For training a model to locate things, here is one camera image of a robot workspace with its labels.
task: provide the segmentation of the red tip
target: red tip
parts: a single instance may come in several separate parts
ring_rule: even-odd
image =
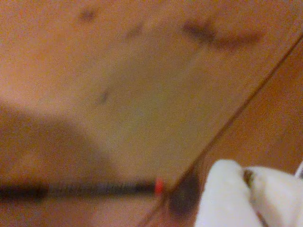
[[[156,195],[161,195],[164,190],[164,183],[161,179],[156,180],[155,184],[155,194]]]

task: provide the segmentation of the white cloth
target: white cloth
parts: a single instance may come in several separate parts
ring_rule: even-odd
[[[244,170],[253,172],[250,187]],[[231,160],[211,168],[195,227],[303,227],[303,180],[264,167],[243,169]]]

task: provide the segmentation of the dark stain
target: dark stain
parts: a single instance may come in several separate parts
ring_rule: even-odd
[[[134,28],[132,28],[131,30],[129,30],[126,33],[125,39],[131,39],[135,36],[141,35],[142,34],[142,28],[143,28],[143,23],[138,24],[137,26],[135,26]]]
[[[243,180],[244,182],[246,183],[246,185],[251,188],[252,186],[252,182],[254,180],[254,173],[249,170],[249,169],[246,169],[244,170],[244,173],[243,173]]]
[[[98,14],[98,9],[84,9],[79,15],[79,21],[83,23],[92,22]]]
[[[197,21],[187,21],[183,31],[196,38],[202,44],[209,44],[216,49],[235,49],[236,47],[257,43],[263,34],[261,32],[243,33],[234,36],[218,37],[218,31],[211,20],[201,24]]]
[[[212,43],[217,34],[217,31],[212,27],[210,20],[206,21],[204,24],[200,24],[197,21],[187,21],[183,25],[183,31],[189,33],[202,43]]]
[[[177,217],[190,214],[200,199],[200,182],[196,173],[190,174],[169,196],[169,211]]]

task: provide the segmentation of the pen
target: pen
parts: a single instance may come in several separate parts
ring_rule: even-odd
[[[161,195],[163,181],[129,183],[20,184],[0,186],[0,202],[40,201],[44,198]]]

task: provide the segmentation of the wooden surface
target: wooden surface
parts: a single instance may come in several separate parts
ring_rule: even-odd
[[[174,185],[299,38],[300,4],[0,3],[2,180]],[[115,210],[103,226],[135,226],[156,202],[47,201],[36,219],[64,225],[47,208],[71,206],[67,226]]]
[[[205,149],[197,163],[203,188],[216,160],[233,159],[242,166],[265,166],[295,174],[303,160],[303,40],[292,50],[244,109]],[[149,227],[193,226],[196,209],[183,218],[167,205]]]

